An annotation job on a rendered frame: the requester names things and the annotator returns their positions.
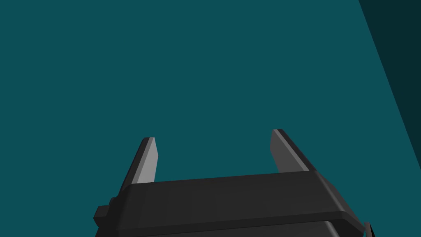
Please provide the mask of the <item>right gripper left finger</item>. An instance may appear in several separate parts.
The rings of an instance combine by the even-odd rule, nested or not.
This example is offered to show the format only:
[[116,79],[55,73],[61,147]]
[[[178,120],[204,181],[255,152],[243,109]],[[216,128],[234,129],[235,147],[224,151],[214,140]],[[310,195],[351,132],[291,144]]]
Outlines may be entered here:
[[122,191],[131,184],[154,182],[158,157],[155,138],[143,138],[124,178],[119,193],[122,193]]

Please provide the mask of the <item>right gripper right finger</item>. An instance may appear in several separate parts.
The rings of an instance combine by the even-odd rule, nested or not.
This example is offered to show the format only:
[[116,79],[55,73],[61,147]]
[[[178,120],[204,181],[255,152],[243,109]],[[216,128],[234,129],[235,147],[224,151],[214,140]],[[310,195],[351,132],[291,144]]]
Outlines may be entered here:
[[283,129],[272,131],[270,151],[279,173],[316,170]]

